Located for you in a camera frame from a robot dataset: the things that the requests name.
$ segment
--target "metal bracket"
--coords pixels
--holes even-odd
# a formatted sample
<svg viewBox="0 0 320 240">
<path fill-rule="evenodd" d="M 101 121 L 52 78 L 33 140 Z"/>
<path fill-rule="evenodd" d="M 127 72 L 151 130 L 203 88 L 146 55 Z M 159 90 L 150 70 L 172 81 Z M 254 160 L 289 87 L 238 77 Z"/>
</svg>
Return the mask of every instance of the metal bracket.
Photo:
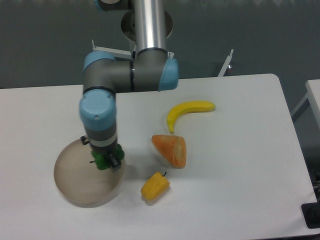
<svg viewBox="0 0 320 240">
<path fill-rule="evenodd" d="M 102 47 L 102 46 L 95 46 L 95 42 L 92 40 L 92 50 L 93 51 L 104 51 L 107 53 L 112 54 L 116 58 L 119 59 L 127 59 L 131 60 L 136 57 L 136 50 L 137 50 L 137 45 L 135 44 L 132 50 L 132 54 L 130 51 L 125 51 L 125 50 L 119 50 L 119 49 L 114 49 L 114 48 L 107 48 L 107 47 Z M 174 57 L 175 53 L 168 51 L 168 58 L 172 59 Z"/>
<path fill-rule="evenodd" d="M 232 66 L 230 65 L 231 59 L 232 59 L 232 54 L 234 53 L 234 50 L 232 49 L 230 54 L 226 57 L 224 64 L 218 74 L 218 77 L 223 77 L 226 74 L 227 69 L 231 69 Z"/>
</svg>

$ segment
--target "white table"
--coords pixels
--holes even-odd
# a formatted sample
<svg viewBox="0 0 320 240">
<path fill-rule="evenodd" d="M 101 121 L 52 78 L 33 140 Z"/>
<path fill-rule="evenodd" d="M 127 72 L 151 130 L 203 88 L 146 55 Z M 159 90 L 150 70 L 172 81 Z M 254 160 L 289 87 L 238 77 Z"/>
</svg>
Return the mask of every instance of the white table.
<svg viewBox="0 0 320 240">
<path fill-rule="evenodd" d="M 295 122 L 305 110 L 311 106 L 314 117 L 320 128 L 320 79 L 307 81 L 305 87 L 307 93 L 291 112 L 292 120 Z"/>
<path fill-rule="evenodd" d="M 301 204 L 316 202 L 278 78 L 272 74 L 180 80 L 176 90 L 117 96 L 118 140 L 126 153 L 119 194 L 80 208 L 58 191 L 59 153 L 85 134 L 82 86 L 0 90 L 0 239 L 245 240 L 320 233 Z M 168 134 L 166 115 L 190 100 L 216 104 L 181 117 L 175 133 L 187 165 L 158 161 L 153 134 Z M 169 191 L 155 204 L 140 189 L 167 171 Z"/>
</svg>

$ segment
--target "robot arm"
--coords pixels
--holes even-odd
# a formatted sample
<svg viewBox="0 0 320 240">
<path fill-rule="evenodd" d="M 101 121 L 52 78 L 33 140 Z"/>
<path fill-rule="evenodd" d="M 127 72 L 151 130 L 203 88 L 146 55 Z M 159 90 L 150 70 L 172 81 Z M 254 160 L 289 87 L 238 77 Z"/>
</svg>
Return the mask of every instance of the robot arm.
<svg viewBox="0 0 320 240">
<path fill-rule="evenodd" d="M 116 94 L 163 91 L 178 85 L 178 62 L 166 50 L 163 0 L 134 0 L 137 56 L 116 61 L 104 51 L 91 52 L 84 60 L 83 96 L 79 113 L 92 149 L 106 156 L 117 169 Z"/>
</svg>

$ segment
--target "black object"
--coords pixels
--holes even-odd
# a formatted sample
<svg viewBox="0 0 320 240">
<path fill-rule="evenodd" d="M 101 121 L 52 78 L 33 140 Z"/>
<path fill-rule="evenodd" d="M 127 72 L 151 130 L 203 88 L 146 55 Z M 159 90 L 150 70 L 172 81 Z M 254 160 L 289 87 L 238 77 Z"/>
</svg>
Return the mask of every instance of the black object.
<svg viewBox="0 0 320 240">
<path fill-rule="evenodd" d="M 81 139 L 81 142 L 83 145 L 87 145 L 89 143 L 88 136 L 86 136 L 86 135 L 80 137 L 80 139 Z"/>
<path fill-rule="evenodd" d="M 113 172 L 121 167 L 121 161 L 116 159 L 116 157 L 113 154 L 109 155 L 108 161 Z"/>
<path fill-rule="evenodd" d="M 320 228 L 320 203 L 305 203 L 301 205 L 306 226 L 309 229 Z"/>
</svg>

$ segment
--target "gray wall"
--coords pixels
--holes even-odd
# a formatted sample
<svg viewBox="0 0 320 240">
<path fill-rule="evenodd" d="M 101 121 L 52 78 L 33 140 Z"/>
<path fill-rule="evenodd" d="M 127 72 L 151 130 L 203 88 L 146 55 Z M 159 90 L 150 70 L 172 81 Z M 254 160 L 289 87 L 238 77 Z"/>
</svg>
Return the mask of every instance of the gray wall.
<svg viewBox="0 0 320 240">
<path fill-rule="evenodd" d="M 230 75 L 276 74 L 290 110 L 320 79 L 320 1 L 166 0 L 168 50 L 181 78 L 216 76 L 231 49 Z M 93 0 L 0 0 L 0 87 L 82 83 L 96 46 L 128 50 L 126 11 L 97 11 Z M 295 124 L 308 161 L 320 159 L 320 130 L 308 109 Z"/>
</svg>

